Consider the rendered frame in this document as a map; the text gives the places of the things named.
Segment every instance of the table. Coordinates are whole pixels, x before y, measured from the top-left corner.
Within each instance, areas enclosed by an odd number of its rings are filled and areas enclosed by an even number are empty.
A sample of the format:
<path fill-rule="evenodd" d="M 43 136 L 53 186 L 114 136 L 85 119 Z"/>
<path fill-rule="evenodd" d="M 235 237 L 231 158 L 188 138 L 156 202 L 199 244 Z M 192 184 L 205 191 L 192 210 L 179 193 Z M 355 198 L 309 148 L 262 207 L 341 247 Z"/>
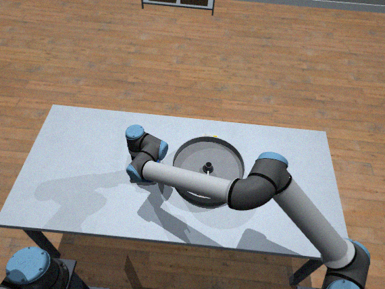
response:
<path fill-rule="evenodd" d="M 285 156 L 299 186 L 347 238 L 325 132 L 62 105 L 52 106 L 0 212 L 0 226 L 25 230 L 56 256 L 41 232 L 308 258 L 308 271 L 321 265 L 320 253 L 274 201 L 250 211 L 208 209 L 186 202 L 172 187 L 131 183 L 125 130 L 132 124 L 169 144 L 166 165 L 183 143 L 202 135 L 240 152 L 244 178 L 260 153 Z"/>

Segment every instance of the tabletop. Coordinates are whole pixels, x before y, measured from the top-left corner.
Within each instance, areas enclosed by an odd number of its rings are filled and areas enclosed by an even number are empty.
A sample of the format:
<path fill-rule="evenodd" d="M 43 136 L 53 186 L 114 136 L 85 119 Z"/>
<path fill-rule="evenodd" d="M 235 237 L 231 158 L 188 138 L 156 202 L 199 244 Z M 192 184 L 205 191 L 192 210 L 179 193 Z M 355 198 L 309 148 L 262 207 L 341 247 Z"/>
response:
<path fill-rule="evenodd" d="M 0 212 L 0 226 L 230 248 L 319 259 L 271 200 L 249 211 L 196 207 L 176 189 L 132 183 L 125 131 L 140 124 L 169 145 L 162 161 L 198 136 L 234 146 L 244 178 L 259 154 L 279 153 L 334 229 L 347 229 L 325 132 L 53 105 Z"/>

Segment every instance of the wooden floor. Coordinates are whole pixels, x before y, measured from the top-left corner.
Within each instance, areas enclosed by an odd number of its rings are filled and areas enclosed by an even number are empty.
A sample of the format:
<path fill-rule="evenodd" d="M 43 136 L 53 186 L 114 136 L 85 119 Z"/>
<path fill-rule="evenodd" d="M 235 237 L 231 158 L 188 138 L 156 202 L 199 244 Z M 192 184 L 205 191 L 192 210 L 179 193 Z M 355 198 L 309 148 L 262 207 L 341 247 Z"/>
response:
<path fill-rule="evenodd" d="M 385 14 L 217 0 L 0 0 L 0 206 L 52 104 L 327 132 L 349 237 L 385 288 Z M 290 288 L 304 260 L 47 234 L 89 285 Z M 34 243 L 0 228 L 7 260 Z M 320 288 L 321 267 L 302 285 Z"/>

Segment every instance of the circular tray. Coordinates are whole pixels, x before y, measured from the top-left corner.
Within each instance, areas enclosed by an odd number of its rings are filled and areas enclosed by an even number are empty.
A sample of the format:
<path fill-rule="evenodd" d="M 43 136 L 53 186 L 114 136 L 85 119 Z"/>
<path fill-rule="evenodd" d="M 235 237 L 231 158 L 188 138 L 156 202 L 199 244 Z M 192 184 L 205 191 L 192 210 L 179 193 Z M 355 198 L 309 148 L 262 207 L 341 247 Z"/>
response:
<path fill-rule="evenodd" d="M 242 178 L 245 172 L 240 153 L 225 140 L 211 136 L 193 138 L 184 143 L 175 153 L 173 166 L 202 174 L 209 172 L 210 176 L 226 180 Z M 176 190 L 189 203 L 200 207 L 218 207 L 224 204 L 186 190 Z"/>

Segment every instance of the end effector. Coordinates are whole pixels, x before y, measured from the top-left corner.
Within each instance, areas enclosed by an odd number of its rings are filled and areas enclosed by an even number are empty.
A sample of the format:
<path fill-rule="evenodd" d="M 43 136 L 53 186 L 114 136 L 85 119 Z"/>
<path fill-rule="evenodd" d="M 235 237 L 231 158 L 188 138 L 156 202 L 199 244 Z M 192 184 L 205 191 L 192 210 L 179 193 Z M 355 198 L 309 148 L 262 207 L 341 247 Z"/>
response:
<path fill-rule="evenodd" d="M 168 144 L 163 140 L 147 134 L 142 126 L 134 124 L 126 130 L 128 152 L 131 164 L 127 167 L 127 174 L 135 182 L 146 182 L 143 178 L 143 167 L 148 161 L 159 162 L 167 154 Z"/>

